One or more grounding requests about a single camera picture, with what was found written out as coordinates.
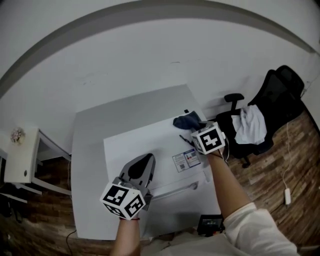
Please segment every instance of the person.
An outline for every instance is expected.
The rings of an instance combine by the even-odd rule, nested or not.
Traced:
[[[277,228],[266,209],[257,209],[218,151],[208,154],[225,234],[182,234],[170,242],[155,240],[142,255],[297,256],[297,247]],[[141,255],[138,218],[119,223],[111,256]]]

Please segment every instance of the black office chair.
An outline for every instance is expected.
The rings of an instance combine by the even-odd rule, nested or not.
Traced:
[[[231,102],[231,111],[220,113],[214,119],[225,133],[229,141],[229,153],[237,159],[244,158],[242,167],[247,168],[251,163],[248,155],[259,155],[268,151],[274,142],[274,133],[289,121],[298,117],[304,110],[301,101],[301,93],[304,83],[301,78],[288,66],[281,66],[277,70],[269,70],[266,74],[260,91],[248,104],[257,105],[264,116],[267,134],[264,142],[255,144],[236,143],[236,131],[231,115],[240,115],[240,109],[236,109],[237,101],[245,97],[240,93],[224,96],[226,102]]]

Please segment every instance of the instruction card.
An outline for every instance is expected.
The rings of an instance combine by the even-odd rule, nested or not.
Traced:
[[[190,149],[181,154],[177,154],[173,156],[172,159],[174,161],[178,173],[187,170],[191,167],[197,166],[201,163],[194,149]]]

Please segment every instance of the dark blue cloth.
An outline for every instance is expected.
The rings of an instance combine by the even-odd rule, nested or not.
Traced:
[[[201,121],[200,117],[195,111],[192,111],[189,114],[179,116],[173,120],[173,125],[179,129],[190,130],[194,128],[196,131],[201,129],[199,122]]]

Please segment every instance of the forearm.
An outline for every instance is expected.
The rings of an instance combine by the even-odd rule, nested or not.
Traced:
[[[137,220],[120,220],[111,256],[139,256],[140,229]]]
[[[222,158],[212,154],[207,157],[221,214],[227,218],[237,209],[251,203],[251,200]]]

